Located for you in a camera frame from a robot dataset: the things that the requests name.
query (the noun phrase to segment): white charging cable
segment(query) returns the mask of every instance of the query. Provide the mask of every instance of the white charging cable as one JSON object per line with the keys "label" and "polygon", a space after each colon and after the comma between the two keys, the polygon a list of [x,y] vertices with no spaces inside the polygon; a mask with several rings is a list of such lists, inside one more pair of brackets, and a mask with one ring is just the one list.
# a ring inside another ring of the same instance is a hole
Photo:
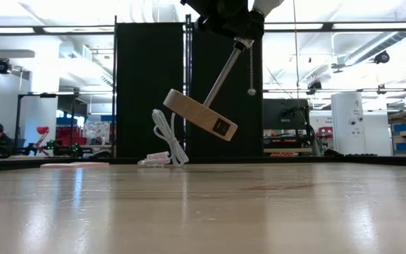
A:
{"label": "white charging cable", "polygon": [[189,162],[184,149],[180,146],[180,143],[175,138],[175,113],[172,113],[170,126],[168,125],[166,116],[161,110],[155,109],[152,114],[153,122],[156,124],[153,131],[156,136],[165,140],[170,146],[170,159],[175,166],[182,166],[184,163]]}

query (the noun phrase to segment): wooden block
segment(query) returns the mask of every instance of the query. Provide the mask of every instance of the wooden block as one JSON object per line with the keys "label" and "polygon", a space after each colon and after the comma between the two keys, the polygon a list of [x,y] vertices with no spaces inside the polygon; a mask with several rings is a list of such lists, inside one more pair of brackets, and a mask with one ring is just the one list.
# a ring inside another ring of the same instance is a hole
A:
{"label": "wooden block", "polygon": [[232,121],[174,89],[168,93],[164,105],[194,125],[227,141],[238,129]]}
{"label": "wooden block", "polygon": [[80,169],[89,167],[109,167],[106,162],[73,162],[73,163],[51,163],[43,164],[41,169]]}

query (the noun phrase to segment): pull chain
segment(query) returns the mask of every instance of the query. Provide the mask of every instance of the pull chain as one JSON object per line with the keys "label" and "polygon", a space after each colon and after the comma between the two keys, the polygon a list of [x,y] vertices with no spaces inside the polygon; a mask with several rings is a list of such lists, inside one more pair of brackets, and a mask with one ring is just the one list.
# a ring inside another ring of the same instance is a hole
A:
{"label": "pull chain", "polygon": [[253,46],[250,47],[250,62],[249,62],[249,70],[250,70],[250,88],[247,91],[248,95],[255,96],[257,91],[253,87],[254,85],[254,77],[253,77]]}

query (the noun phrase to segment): black panel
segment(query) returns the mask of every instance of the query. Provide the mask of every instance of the black panel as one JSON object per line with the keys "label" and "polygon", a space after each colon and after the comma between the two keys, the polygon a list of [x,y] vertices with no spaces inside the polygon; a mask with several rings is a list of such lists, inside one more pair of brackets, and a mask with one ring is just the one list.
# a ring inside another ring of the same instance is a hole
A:
{"label": "black panel", "polygon": [[[117,26],[117,157],[146,157],[169,150],[153,133],[153,109],[168,121],[164,105],[170,89],[183,91],[184,41],[181,23],[129,23]],[[175,132],[183,137],[183,119]]]}
{"label": "black panel", "polygon": [[307,129],[305,124],[306,119],[309,119],[307,99],[264,99],[263,108],[265,130]]}
{"label": "black panel", "polygon": [[[234,41],[218,35],[194,32],[192,41],[192,84],[190,96],[200,103],[233,50]],[[234,65],[211,109],[238,125],[230,142],[217,138],[189,123],[186,152],[189,157],[256,157],[263,155],[262,128],[262,42],[253,49],[255,96],[250,88],[250,52],[245,51]]]}

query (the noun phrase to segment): duct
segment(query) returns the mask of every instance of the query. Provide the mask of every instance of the duct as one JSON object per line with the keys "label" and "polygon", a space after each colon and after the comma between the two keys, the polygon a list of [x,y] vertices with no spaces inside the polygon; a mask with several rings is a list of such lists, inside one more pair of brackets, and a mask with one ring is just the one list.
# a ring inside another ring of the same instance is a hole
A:
{"label": "duct", "polygon": [[153,19],[153,0],[144,0],[144,20],[148,23],[154,23]]}
{"label": "duct", "polygon": [[113,85],[113,78],[100,65],[93,62],[92,52],[83,44],[62,42],[59,47],[61,65],[69,72],[82,78],[87,85]]}
{"label": "duct", "polygon": [[143,4],[141,1],[130,1],[131,18],[135,23],[146,23],[145,16],[143,15]]}
{"label": "duct", "polygon": [[406,32],[385,32],[343,59],[346,66],[359,64],[406,38]]}

